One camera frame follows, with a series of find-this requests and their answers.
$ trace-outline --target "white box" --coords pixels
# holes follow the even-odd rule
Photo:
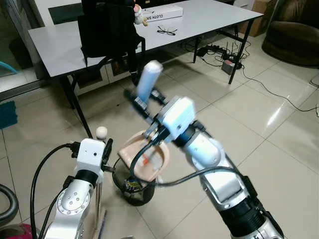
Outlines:
[[[143,17],[147,18],[147,22],[158,21],[179,16],[183,16],[183,8],[174,4],[155,6],[143,9]]]

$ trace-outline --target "table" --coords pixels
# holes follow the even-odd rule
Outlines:
[[[137,33],[146,39],[146,51],[196,37],[193,59],[195,62],[199,43],[198,36],[210,31],[218,31],[221,34],[242,42],[238,51],[238,55],[240,56],[254,19],[262,16],[261,13],[252,12],[214,0],[188,0],[177,2],[175,5],[183,8],[183,17],[149,22],[147,27],[144,27],[142,24],[136,25]],[[245,21],[249,22],[244,38],[221,30],[224,27],[233,26]],[[157,33],[159,24],[165,27],[174,27],[177,29],[176,35],[170,36]],[[67,78],[68,75],[83,71],[86,68],[84,57],[80,49],[81,40],[77,22],[67,22],[54,26],[31,29],[29,30],[29,34],[50,77],[59,80],[71,107],[77,110],[88,136],[92,138],[82,109]],[[103,57],[88,58],[88,67],[99,65],[103,59]],[[237,57],[234,69],[236,69],[238,62],[239,58]],[[229,84],[231,84],[234,74],[235,70],[233,70],[231,74]]]

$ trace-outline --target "eyeglasses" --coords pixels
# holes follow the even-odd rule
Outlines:
[[[175,36],[175,32],[177,31],[177,29],[173,28],[173,27],[169,27],[167,30],[165,29],[165,27],[163,25],[158,26],[158,33],[166,33],[167,35],[171,35],[171,36]]]

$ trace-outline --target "blue mat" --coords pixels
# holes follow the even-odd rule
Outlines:
[[[18,123],[18,116],[15,113],[14,101],[0,105],[0,128],[6,128]]]

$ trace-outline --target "gray hose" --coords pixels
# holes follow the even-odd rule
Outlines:
[[[5,185],[0,184],[0,192],[4,193],[10,202],[9,208],[5,212],[0,213],[0,223],[2,223],[4,220],[12,219],[16,216],[18,212],[18,199],[14,192]]]

